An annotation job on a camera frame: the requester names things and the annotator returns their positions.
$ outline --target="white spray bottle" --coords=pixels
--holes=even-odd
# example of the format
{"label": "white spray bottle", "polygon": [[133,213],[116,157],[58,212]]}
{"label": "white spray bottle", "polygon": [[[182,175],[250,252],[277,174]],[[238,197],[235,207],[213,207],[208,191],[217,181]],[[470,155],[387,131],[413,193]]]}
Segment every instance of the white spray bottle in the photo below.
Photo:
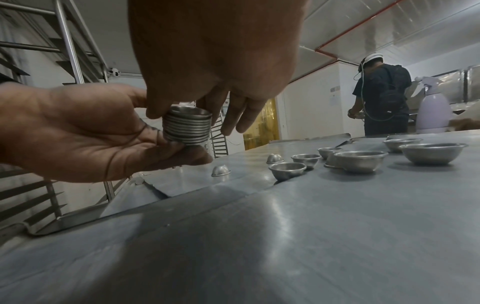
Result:
{"label": "white spray bottle", "polygon": [[420,103],[416,117],[416,132],[442,133],[447,131],[453,112],[449,100],[439,91],[439,84],[443,83],[435,77],[417,77],[425,86],[425,98]]}

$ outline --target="metal countertop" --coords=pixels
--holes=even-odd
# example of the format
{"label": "metal countertop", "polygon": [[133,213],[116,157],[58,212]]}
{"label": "metal countertop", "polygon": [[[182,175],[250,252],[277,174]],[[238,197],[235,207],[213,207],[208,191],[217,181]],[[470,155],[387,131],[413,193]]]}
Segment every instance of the metal countertop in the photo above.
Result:
{"label": "metal countertop", "polygon": [[265,165],[272,149],[331,142],[232,155],[221,159],[232,174],[235,162],[249,168],[232,180],[184,183],[175,197],[7,243],[0,302],[478,303],[480,133],[417,137],[470,147],[447,167],[390,155],[375,175],[320,165],[283,183]]}

